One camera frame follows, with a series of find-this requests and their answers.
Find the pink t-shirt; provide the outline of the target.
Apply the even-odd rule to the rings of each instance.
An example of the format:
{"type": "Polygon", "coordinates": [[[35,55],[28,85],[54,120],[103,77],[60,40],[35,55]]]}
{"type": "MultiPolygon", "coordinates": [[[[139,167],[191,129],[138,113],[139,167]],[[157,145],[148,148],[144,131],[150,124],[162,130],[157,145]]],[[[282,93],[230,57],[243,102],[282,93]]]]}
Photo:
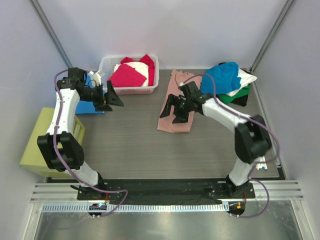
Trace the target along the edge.
{"type": "Polygon", "coordinates": [[[190,72],[172,70],[158,119],[157,130],[168,133],[189,133],[194,120],[194,112],[185,111],[184,93],[179,89],[185,81],[194,82],[199,88],[201,76],[190,72]]]}

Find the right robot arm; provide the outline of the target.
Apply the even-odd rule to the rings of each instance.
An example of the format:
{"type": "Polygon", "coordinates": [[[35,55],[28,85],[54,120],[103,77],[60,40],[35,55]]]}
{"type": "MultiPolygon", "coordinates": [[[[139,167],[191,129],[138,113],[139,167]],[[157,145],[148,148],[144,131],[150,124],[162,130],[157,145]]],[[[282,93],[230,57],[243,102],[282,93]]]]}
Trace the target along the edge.
{"type": "Polygon", "coordinates": [[[194,81],[179,86],[182,92],[169,94],[160,118],[174,115],[173,124],[184,124],[190,113],[214,119],[234,133],[237,156],[232,171],[226,176],[226,194],[237,198],[247,188],[254,165],[272,148],[272,142],[261,115],[250,116],[225,105],[211,93],[202,93],[194,81]]]}

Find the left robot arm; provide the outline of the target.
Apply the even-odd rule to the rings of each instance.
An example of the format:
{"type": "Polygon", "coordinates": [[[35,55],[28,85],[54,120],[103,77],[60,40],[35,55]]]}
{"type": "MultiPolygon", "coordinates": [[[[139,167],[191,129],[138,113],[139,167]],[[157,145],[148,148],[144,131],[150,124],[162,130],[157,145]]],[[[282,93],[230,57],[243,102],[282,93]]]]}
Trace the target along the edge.
{"type": "Polygon", "coordinates": [[[73,134],[76,108],[80,101],[92,103],[97,112],[111,112],[111,106],[124,106],[110,81],[103,90],[103,71],[78,67],[65,70],[67,76],[54,78],[56,104],[46,134],[37,138],[37,146],[47,167],[72,176],[80,184],[79,194],[101,200],[110,192],[101,174],[85,162],[83,147],[73,134]]]}

